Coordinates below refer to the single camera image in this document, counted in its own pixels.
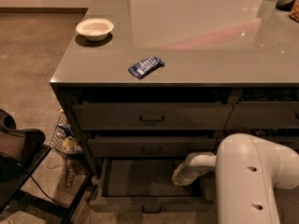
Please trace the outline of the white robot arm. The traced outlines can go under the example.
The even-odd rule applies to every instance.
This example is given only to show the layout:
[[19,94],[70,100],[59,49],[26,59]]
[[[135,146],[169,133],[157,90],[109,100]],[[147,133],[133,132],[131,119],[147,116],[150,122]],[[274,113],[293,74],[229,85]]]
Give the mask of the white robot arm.
[[218,224],[280,224],[274,189],[299,186],[299,154],[262,138],[236,133],[215,154],[191,153],[174,171],[177,186],[216,174]]

